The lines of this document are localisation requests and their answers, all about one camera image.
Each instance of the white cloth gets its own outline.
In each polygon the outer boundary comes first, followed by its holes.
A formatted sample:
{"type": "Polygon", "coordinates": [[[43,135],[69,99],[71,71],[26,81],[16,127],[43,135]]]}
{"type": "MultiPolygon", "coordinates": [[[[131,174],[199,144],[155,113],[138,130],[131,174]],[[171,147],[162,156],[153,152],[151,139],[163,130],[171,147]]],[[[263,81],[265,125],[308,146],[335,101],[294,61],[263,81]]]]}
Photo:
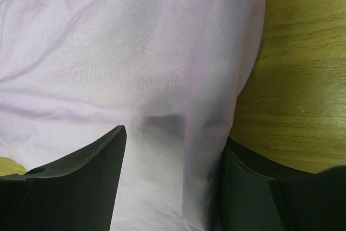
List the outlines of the white cloth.
{"type": "Polygon", "coordinates": [[[210,230],[264,0],[0,0],[0,156],[128,131],[111,230],[210,230]]]}

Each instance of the light purple fabric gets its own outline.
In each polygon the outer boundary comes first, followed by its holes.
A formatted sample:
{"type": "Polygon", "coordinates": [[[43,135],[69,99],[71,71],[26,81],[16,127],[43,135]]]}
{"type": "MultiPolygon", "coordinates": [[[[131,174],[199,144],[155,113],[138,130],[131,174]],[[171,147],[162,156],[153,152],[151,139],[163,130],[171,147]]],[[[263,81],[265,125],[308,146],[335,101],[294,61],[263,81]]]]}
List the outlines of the light purple fabric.
{"type": "Polygon", "coordinates": [[[124,124],[111,230],[210,230],[263,17],[264,0],[0,0],[0,156],[30,169],[124,124]]]}

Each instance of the towel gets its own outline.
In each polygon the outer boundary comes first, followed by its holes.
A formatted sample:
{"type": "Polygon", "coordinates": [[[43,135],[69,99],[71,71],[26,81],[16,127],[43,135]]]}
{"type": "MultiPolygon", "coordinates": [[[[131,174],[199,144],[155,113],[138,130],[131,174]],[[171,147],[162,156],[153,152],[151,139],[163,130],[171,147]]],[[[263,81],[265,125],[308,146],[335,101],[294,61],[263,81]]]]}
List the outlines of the towel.
{"type": "Polygon", "coordinates": [[[219,230],[219,160],[264,3],[0,0],[0,156],[31,169],[125,125],[111,230],[219,230]]]}

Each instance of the garment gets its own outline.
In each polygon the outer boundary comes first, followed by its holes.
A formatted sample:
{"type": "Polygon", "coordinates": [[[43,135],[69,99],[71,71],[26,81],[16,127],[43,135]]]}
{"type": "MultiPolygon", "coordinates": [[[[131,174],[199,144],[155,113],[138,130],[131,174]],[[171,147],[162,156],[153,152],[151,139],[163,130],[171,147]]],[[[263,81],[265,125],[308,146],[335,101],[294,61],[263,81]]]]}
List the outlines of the garment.
{"type": "Polygon", "coordinates": [[[123,124],[111,230],[210,230],[264,2],[0,0],[0,156],[34,168],[123,124]]]}

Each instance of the wooden surface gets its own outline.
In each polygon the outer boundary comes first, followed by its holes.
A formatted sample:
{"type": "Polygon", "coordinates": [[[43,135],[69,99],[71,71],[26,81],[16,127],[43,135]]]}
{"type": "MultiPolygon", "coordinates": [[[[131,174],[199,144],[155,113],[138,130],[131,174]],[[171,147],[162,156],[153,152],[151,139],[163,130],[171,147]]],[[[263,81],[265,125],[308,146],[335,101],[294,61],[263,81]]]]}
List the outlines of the wooden surface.
{"type": "MultiPolygon", "coordinates": [[[[346,164],[345,46],[345,0],[267,0],[261,51],[231,137],[301,170],[346,164]]],[[[18,171],[11,165],[7,173],[18,171]]]]}

